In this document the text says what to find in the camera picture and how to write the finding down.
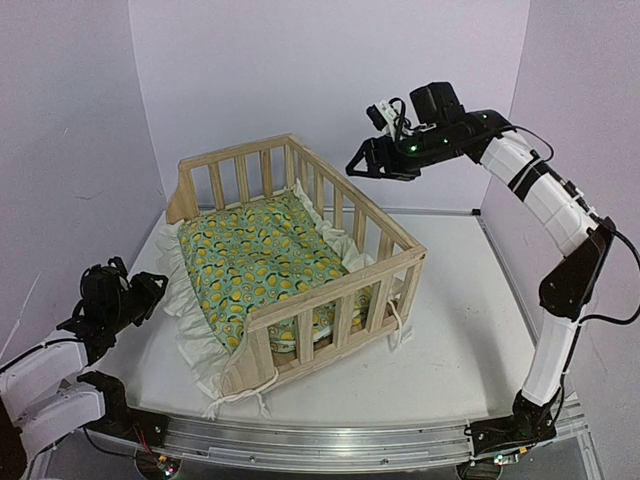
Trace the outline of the lemon print bed cushion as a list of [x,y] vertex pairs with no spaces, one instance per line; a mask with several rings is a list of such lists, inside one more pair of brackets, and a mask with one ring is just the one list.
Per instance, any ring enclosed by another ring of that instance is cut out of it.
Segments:
[[314,210],[300,184],[235,209],[167,224],[155,244],[168,277],[164,311],[174,317],[177,348],[196,386],[223,404],[260,398],[274,384],[222,392],[222,371],[244,336],[246,317],[373,264],[349,234]]

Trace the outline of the wooden pet bed frame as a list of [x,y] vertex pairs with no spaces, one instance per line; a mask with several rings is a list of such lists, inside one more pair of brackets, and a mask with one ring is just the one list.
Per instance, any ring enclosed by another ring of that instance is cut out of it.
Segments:
[[346,231],[372,265],[259,308],[222,371],[222,392],[265,391],[389,334],[402,336],[427,251],[328,162],[292,135],[180,161],[167,224],[235,209],[300,184],[314,210]]

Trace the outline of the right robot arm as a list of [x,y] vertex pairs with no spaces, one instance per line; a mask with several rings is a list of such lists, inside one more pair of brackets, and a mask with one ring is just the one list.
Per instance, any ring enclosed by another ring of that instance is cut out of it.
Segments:
[[600,217],[583,192],[563,178],[527,141],[529,130],[494,110],[468,111],[448,82],[410,94],[418,122],[399,97],[370,105],[379,136],[365,140],[346,166],[350,176],[412,181],[422,169],[466,156],[504,184],[550,235],[561,261],[539,285],[542,330],[528,375],[505,417],[475,421],[466,430],[476,456],[506,455],[552,439],[564,404],[566,375],[584,323],[626,326],[639,317],[586,314],[614,240],[639,254],[610,218]]

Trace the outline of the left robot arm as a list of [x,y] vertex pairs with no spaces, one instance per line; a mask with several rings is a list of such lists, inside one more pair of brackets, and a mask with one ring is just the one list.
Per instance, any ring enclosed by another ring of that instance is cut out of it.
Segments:
[[20,479],[46,448],[77,429],[162,445],[168,418],[128,405],[118,378],[94,370],[130,326],[151,318],[168,279],[130,276],[121,258],[88,268],[69,319],[1,367],[1,476]]

